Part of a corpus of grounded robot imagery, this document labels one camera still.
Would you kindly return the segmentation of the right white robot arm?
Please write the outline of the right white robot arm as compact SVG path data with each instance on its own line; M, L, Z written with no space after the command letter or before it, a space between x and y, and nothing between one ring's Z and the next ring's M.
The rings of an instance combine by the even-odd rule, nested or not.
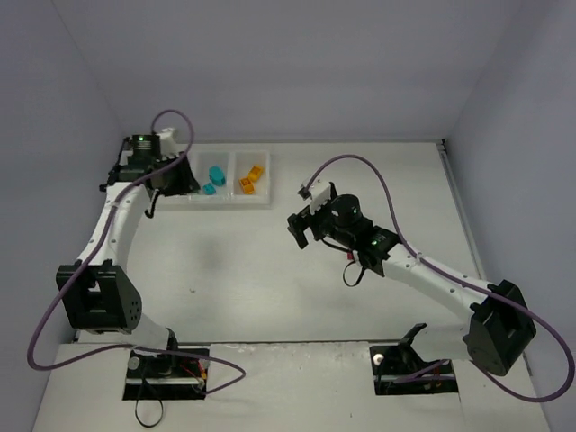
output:
M504 376L536 335L533 319L515 307L527 306L515 284L479 281L484 294L465 286L461 276L454 282L437 273L414 257L397 233L366 218L352 194L338 195L316 210L308 205L287 223L299 248L308 246L305 230L311 230L316 241L332 239L355 255L363 271L406 284L462 319L455 348L440 358L469 358L485 371Z

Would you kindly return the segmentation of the yellow black striped lego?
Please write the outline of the yellow black striped lego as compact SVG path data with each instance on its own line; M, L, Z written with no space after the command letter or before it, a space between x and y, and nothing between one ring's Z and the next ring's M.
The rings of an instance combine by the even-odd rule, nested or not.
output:
M241 192L242 192L243 194L251 195L251 194L253 194L253 193L255 192L255 190L256 190L256 189L255 189L255 186L254 186L254 183L252 183L252 182L248 179L247 176L246 176L246 177L241 177L241 178L238 180L238 184L239 184L240 190L241 190Z

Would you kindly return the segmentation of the yellow round lego brick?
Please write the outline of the yellow round lego brick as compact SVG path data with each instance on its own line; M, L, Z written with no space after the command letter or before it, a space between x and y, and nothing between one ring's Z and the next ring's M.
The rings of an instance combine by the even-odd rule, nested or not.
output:
M252 183L257 183L264 172L265 169L262 166L253 165L249 170L247 177Z

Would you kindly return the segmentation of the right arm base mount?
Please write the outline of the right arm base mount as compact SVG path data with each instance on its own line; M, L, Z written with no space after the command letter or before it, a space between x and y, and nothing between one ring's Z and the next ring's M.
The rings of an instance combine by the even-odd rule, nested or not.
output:
M458 393L450 361L423 361L410 346L369 346L376 396Z

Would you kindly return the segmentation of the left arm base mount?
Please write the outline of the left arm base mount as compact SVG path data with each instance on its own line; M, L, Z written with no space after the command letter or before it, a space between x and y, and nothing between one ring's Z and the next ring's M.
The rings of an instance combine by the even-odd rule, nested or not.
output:
M149 355L131 350L127 362L124 401L204 400L210 361L207 348L185 347L189 356Z

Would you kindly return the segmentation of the cyan lego brick stack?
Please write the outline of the cyan lego brick stack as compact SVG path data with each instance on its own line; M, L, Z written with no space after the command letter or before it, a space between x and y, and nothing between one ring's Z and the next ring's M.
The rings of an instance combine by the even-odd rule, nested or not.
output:
M217 193L215 186L212 183L204 184L202 186L202 192L208 196L212 196Z

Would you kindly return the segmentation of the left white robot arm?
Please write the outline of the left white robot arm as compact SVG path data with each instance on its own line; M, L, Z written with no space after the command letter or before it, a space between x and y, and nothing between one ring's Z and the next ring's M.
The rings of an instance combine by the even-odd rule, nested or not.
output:
M177 151L175 129L127 138L128 148L103 186L104 207L86 248L72 265L56 274L73 329L120 344L152 350L176 350L175 332L143 311L143 302L127 275L131 244L142 217L151 218L161 196L195 193L200 186L188 157Z

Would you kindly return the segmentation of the cyan round lego brick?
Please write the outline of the cyan round lego brick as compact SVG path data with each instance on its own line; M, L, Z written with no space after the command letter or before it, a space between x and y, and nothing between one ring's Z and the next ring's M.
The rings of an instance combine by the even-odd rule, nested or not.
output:
M210 182L214 185L223 187L226 184L225 173L219 166L211 166L209 168L208 175Z

